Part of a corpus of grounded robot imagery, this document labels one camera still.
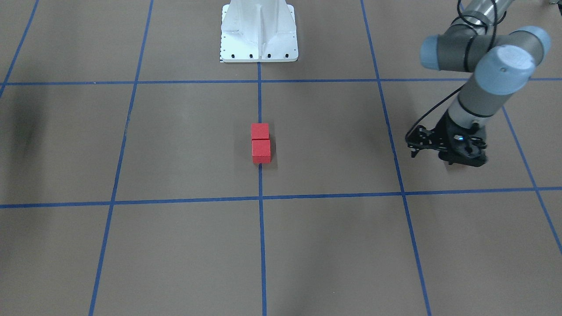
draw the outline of black cable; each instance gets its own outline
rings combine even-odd
[[[496,0],[492,0],[492,5],[493,5],[493,31],[492,31],[492,39],[490,40],[490,46],[488,46],[488,51],[490,51],[493,48],[493,45],[496,41],[496,30],[497,30],[497,25],[499,24],[499,21],[497,20]]]
[[[496,0],[491,0],[492,1],[492,5],[493,5],[493,32],[492,32],[492,40],[490,41],[490,45],[488,46],[488,51],[490,51],[493,48],[494,42],[496,41],[496,31],[497,31],[497,25],[499,23],[501,23],[506,14],[507,11],[504,13],[503,17],[501,18],[501,20],[498,21],[497,19],[497,3]],[[465,19],[463,13],[460,11],[460,2],[461,0],[459,0],[457,2],[457,13],[459,14],[459,18],[464,22],[467,23],[470,26],[473,26],[475,28],[486,28],[486,32],[487,32],[487,26],[486,25],[477,25],[474,24],[470,21],[468,21],[467,19]],[[445,101],[449,100],[452,96],[454,96],[456,93],[458,93],[459,91],[462,90],[462,88],[464,87],[464,85],[462,85],[461,87],[459,87],[457,90],[453,91],[451,94],[449,94],[447,97],[445,97],[443,100],[439,101],[439,103],[437,103],[436,105],[434,105],[431,109],[429,109],[429,111],[427,111],[424,115],[422,115],[417,121],[416,123],[414,123],[414,125],[412,125],[412,127],[408,130],[408,132],[406,133],[406,136],[404,136],[404,140],[406,141],[406,143],[408,142],[408,135],[410,135],[410,133],[416,128],[416,126],[418,126],[418,124],[425,119],[426,116],[428,116],[431,112],[433,112],[436,108],[438,108],[440,105],[442,105],[443,103],[445,103]]]
[[[439,101],[439,103],[437,103],[436,105],[434,105],[431,109],[429,109],[429,111],[427,111],[424,115],[422,115],[417,121],[416,123],[414,123],[414,125],[412,125],[412,127],[408,130],[408,132],[406,133],[406,137],[404,137],[404,139],[406,140],[406,143],[408,143],[408,135],[410,135],[410,133],[416,128],[416,126],[418,126],[418,124],[425,119],[426,116],[428,116],[431,112],[433,112],[433,110],[435,110],[436,108],[438,108],[440,105],[442,105],[443,103],[445,103],[445,101],[449,100],[452,96],[454,96],[455,94],[457,94],[457,92],[461,91],[461,89],[464,87],[464,85],[460,86],[457,90],[453,91],[451,94],[449,94],[448,96],[446,96],[443,100]]]

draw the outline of blue tape line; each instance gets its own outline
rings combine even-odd
[[[381,79],[381,82],[428,82],[428,81],[468,81],[468,78],[395,78]]]
[[[141,80],[138,84],[257,83],[257,80]]]
[[[60,203],[28,203],[28,204],[3,204],[0,209],[31,209],[35,207],[69,207],[69,206],[108,206],[109,201],[100,202],[60,202]]]
[[[363,11],[363,19],[365,21],[365,29],[367,31],[367,38],[369,39],[369,47],[371,49],[371,56],[373,58],[373,66],[375,68],[375,74],[377,76],[377,85],[379,88],[379,94],[380,94],[380,101],[382,103],[383,106],[383,112],[384,112],[384,120],[387,124],[387,129],[388,129],[388,138],[390,139],[390,144],[391,144],[391,148],[392,148],[392,154],[394,156],[394,164],[395,164],[395,168],[396,168],[396,175],[398,176],[398,183],[400,184],[400,193],[402,195],[402,202],[404,204],[404,211],[406,212],[406,219],[408,222],[408,229],[410,230],[410,239],[412,242],[412,248],[414,249],[414,257],[416,260],[416,265],[418,267],[418,275],[419,275],[419,279],[420,279],[420,285],[421,285],[421,290],[423,293],[423,298],[425,301],[425,309],[427,311],[428,316],[431,316],[431,308],[429,305],[429,298],[427,295],[427,290],[425,288],[425,279],[423,276],[423,270],[422,270],[422,264],[419,258],[419,253],[418,253],[418,246],[416,243],[416,239],[415,239],[415,235],[414,235],[414,227],[412,225],[412,221],[410,218],[410,210],[408,207],[408,201],[406,199],[406,195],[405,195],[405,190],[404,190],[404,183],[402,181],[402,174],[400,172],[400,165],[398,164],[398,155],[396,154],[396,147],[394,144],[394,139],[392,137],[392,128],[390,125],[390,120],[388,119],[388,111],[386,108],[386,102],[384,100],[384,93],[383,93],[383,88],[382,88],[382,84],[380,82],[380,75],[379,75],[379,69],[377,66],[377,58],[375,56],[375,50],[373,47],[373,40],[371,37],[371,31],[369,29],[369,22],[367,20],[367,13],[365,11],[365,3],[363,0],[361,0],[361,9]]]
[[[381,78],[381,79],[264,79],[261,83],[322,83],[322,82],[447,82],[467,81],[468,78]],[[561,81],[562,78],[531,78],[531,81]],[[9,85],[104,85],[104,84],[208,84],[258,83],[258,80],[139,80],[139,81],[78,81],[78,82],[7,82]]]
[[[521,158],[523,159],[523,163],[525,164],[525,168],[527,169],[527,173],[529,174],[529,178],[531,179],[531,183],[533,184],[533,188],[535,190],[535,193],[537,194],[538,201],[541,204],[542,211],[545,213],[546,221],[549,224],[550,231],[552,232],[552,235],[554,236],[554,240],[556,241],[556,244],[558,245],[558,250],[560,251],[560,254],[562,255],[562,244],[560,243],[560,238],[558,237],[556,229],[554,228],[552,220],[550,219],[549,211],[546,209],[546,205],[545,205],[544,201],[542,200],[540,190],[537,187],[537,183],[534,180],[533,173],[531,172],[531,168],[529,167],[529,163],[527,162],[527,158],[525,158],[525,154],[523,153],[523,148],[521,147],[521,144],[519,143],[519,139],[517,138],[517,134],[515,134],[515,129],[513,128],[511,120],[509,119],[509,115],[507,114],[507,111],[505,110],[505,107],[502,106],[501,109],[504,112],[504,116],[505,116],[505,119],[507,121],[507,125],[509,126],[509,129],[511,131],[511,135],[513,135],[513,139],[515,140],[515,144],[517,145],[517,149],[519,150],[519,154],[521,155]]]
[[[4,89],[6,88],[6,83],[12,74],[13,67],[16,65],[17,57],[20,54],[21,47],[24,45],[25,37],[28,35],[29,28],[31,27],[31,22],[33,22],[33,17],[35,16],[35,12],[37,10],[37,5],[39,4],[39,0],[35,0],[35,4],[33,5],[33,9],[31,11],[31,15],[29,16],[28,24],[25,26],[25,30],[23,35],[21,36],[20,43],[17,45],[16,53],[13,55],[12,62],[10,63],[10,68],[8,68],[8,72],[6,73],[6,77],[4,78],[4,82],[0,87],[0,98],[4,94]]]
[[[292,200],[298,198],[376,197],[376,196],[401,196],[401,195],[402,195],[401,192],[268,195],[268,196],[264,196],[264,200]]]
[[[535,188],[499,188],[499,189],[465,189],[465,190],[437,190],[437,191],[406,191],[404,195],[453,195],[453,194],[479,194],[479,193],[506,193],[506,192],[533,192]],[[562,191],[562,187],[538,187],[539,191]],[[150,204],[179,204],[179,203],[205,203],[229,201],[258,201],[263,200],[292,200],[314,198],[346,198],[346,197],[379,197],[401,196],[402,192],[373,192],[373,193],[336,193],[336,194],[303,194],[303,195],[266,195],[260,196],[234,196],[234,197],[203,197],[203,198],[170,198],[163,200],[121,200],[114,205],[150,205]],[[108,206],[111,201],[93,202],[57,202],[35,204],[0,204],[0,209],[28,209],[34,207],[72,207],[72,206]]]
[[[89,313],[88,313],[89,316],[93,316],[94,309],[96,307],[96,298],[97,298],[97,294],[98,294],[99,279],[100,279],[101,273],[102,273],[103,258],[105,257],[105,250],[106,250],[106,246],[107,246],[107,238],[109,236],[109,229],[110,229],[110,226],[111,226],[111,217],[113,215],[115,197],[117,195],[117,186],[119,184],[119,176],[121,174],[121,166],[123,164],[123,156],[124,156],[124,153],[125,153],[125,144],[127,142],[127,129],[129,127],[129,122],[130,122],[130,119],[131,119],[131,112],[133,111],[135,94],[137,92],[137,82],[138,82],[139,76],[141,74],[140,71],[141,71],[141,65],[142,65],[142,58],[143,58],[143,55],[144,55],[144,47],[146,45],[146,39],[147,39],[147,36],[148,36],[148,27],[150,26],[150,18],[151,18],[151,15],[152,15],[153,4],[154,4],[154,0],[150,0],[150,6],[148,7],[146,24],[144,26],[143,40],[142,40],[142,44],[140,46],[140,54],[139,54],[139,60],[138,60],[138,64],[137,64],[137,72],[135,74],[135,84],[133,85],[133,91],[131,92],[131,100],[129,102],[129,110],[127,112],[127,120],[126,120],[126,123],[125,123],[125,131],[123,132],[123,140],[121,142],[121,150],[119,152],[119,161],[117,163],[117,171],[115,172],[115,182],[114,182],[114,186],[113,186],[113,191],[111,193],[111,201],[110,201],[109,211],[107,212],[107,220],[106,220],[105,231],[103,233],[102,247],[101,247],[101,250],[100,250],[100,253],[99,253],[98,269],[96,271],[96,280],[94,282],[94,289],[92,291],[92,301],[90,302],[90,309],[89,309]]]
[[[134,81],[82,81],[82,82],[8,82],[6,85],[104,85],[134,84]]]
[[[534,188],[500,188],[500,189],[466,189],[466,190],[441,190],[441,191],[410,191],[405,195],[449,195],[449,194],[474,194],[495,192],[533,192]]]
[[[209,198],[170,198],[164,200],[133,200],[115,201],[115,205],[143,205],[143,204],[178,204],[178,203],[207,203],[207,202],[229,202],[229,201],[257,201],[258,196],[237,197],[209,197]]]
[[[376,79],[266,79],[263,83],[376,82]]]
[[[539,191],[562,191],[562,187],[539,187]]]
[[[94,315],[94,308],[96,307],[96,298],[98,296],[99,279],[102,275],[103,259],[105,258],[105,249],[107,246],[107,236],[109,236],[109,227],[111,224],[111,217],[113,216],[113,204],[110,204],[109,211],[107,212],[107,219],[105,229],[103,230],[102,248],[99,252],[98,268],[96,270],[96,280],[94,281],[94,289],[92,291],[92,300],[90,301],[90,309],[88,316]]]
[[[268,314],[268,296],[266,286],[265,273],[265,229],[264,229],[264,185],[263,185],[263,168],[260,164],[258,167],[258,190],[260,196],[260,249],[261,249],[261,313],[262,316]]]
[[[257,122],[261,123],[261,63],[257,63]]]

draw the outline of brown floor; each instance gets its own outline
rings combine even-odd
[[[1,316],[562,315],[556,5],[498,27],[552,49],[471,168],[403,141],[468,77],[419,65],[455,1],[292,0],[262,65],[219,63],[226,2],[0,2]]]

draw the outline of red cube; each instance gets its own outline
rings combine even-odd
[[[252,140],[265,140],[269,139],[269,124],[268,123],[252,123]]]
[[[271,162],[271,141],[269,139],[252,141],[252,161],[254,164]]]

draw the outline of floor tile square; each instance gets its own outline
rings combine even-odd
[[[505,107],[538,186],[562,186],[562,81],[531,81]]]
[[[454,1],[365,1],[381,78],[468,78],[470,74],[423,68],[419,51],[426,37],[443,34],[456,17]]]
[[[141,84],[117,199],[256,196],[257,84]]]
[[[264,62],[263,79],[375,78],[359,1],[287,1],[294,5],[298,61]]]
[[[134,80],[148,1],[41,1],[10,82]]]
[[[220,62],[229,0],[160,0],[152,10],[141,80],[257,80],[256,63]]]
[[[560,238],[562,236],[562,191],[541,191],[541,196],[556,234]]]
[[[95,315],[261,315],[258,209],[116,206]]]
[[[401,197],[264,201],[268,315],[425,315]]]
[[[268,83],[264,194],[399,191],[376,83]]]
[[[4,0],[0,2],[0,80],[8,69],[20,44],[29,16],[33,10],[33,0]]]
[[[562,313],[562,256],[534,192],[408,202],[434,315]]]
[[[8,86],[0,203],[108,201],[131,85]]]
[[[2,315],[87,315],[107,206],[0,210]]]

